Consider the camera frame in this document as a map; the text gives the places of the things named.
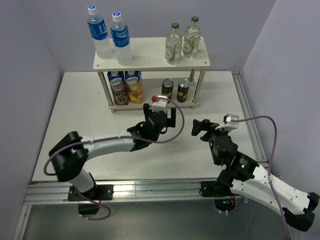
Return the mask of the black yellow can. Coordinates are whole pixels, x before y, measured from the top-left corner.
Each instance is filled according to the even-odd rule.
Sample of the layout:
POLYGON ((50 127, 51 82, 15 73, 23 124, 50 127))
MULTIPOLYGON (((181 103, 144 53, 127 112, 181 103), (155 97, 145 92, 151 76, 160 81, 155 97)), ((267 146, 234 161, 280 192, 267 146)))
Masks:
POLYGON ((188 91, 190 87, 190 81, 187 78, 183 78, 178 82, 176 100, 180 103, 184 103, 188 97, 188 91))
POLYGON ((161 95, 167 97, 168 99, 172 99, 173 88, 174 82, 169 78, 164 79, 161 86, 161 95))

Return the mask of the green-cap glass bottle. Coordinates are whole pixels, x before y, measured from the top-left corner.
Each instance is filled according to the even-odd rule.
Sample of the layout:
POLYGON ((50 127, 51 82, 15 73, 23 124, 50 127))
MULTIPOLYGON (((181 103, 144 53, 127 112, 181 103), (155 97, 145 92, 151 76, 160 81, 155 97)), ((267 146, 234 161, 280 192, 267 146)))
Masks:
POLYGON ((165 40, 165 60, 172 65, 180 62, 182 52, 183 39, 179 28, 177 22, 172 23, 171 32, 167 34, 165 40))
POLYGON ((182 53, 186 58, 194 58, 197 55, 199 42, 201 39, 201 29, 198 25, 199 18, 193 16, 190 25, 184 32, 182 53))

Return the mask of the blue water bottle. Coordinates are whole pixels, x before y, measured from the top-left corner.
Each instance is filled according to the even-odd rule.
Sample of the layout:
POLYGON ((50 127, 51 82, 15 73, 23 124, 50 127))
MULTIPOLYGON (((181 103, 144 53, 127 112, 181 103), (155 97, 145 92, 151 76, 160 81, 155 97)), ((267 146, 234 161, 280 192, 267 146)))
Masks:
POLYGON ((107 59, 112 56, 112 48, 109 41, 109 35, 104 18, 99 14, 96 5, 87 7, 87 24, 91 38, 93 40, 96 54, 101 59, 107 59))
POLYGON ((110 32, 117 61, 120 65, 127 66, 133 61, 128 25, 123 20, 122 14, 119 11, 112 13, 112 21, 110 32))

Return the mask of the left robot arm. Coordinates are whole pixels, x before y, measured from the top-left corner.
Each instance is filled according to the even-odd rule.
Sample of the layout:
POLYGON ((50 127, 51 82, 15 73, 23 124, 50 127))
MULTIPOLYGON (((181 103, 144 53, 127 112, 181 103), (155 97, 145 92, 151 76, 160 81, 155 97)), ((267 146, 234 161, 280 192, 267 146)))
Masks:
POLYGON ((143 113, 144 121, 119 134, 84 137, 77 131, 69 132, 48 154, 58 181, 72 184, 83 199, 97 198, 100 192, 96 181, 91 173, 84 170, 87 161, 107 154, 145 149, 157 142, 168 128, 176 126, 175 108, 156 110, 154 104, 146 103, 143 113))

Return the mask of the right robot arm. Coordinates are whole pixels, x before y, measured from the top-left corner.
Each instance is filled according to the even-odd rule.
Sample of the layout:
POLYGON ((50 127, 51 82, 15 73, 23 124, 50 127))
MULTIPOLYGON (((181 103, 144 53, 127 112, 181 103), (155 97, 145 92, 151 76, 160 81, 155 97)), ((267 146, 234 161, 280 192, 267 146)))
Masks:
POLYGON ((223 124, 193 120, 191 134, 207 142, 213 163, 225 167, 217 179, 202 181, 199 193, 203 197, 241 195, 268 207, 284 217, 296 230, 307 232, 312 226, 314 210, 320 197, 314 192, 303 192, 271 174, 261 163, 238 150, 229 132, 239 127, 239 116, 227 114, 223 124))

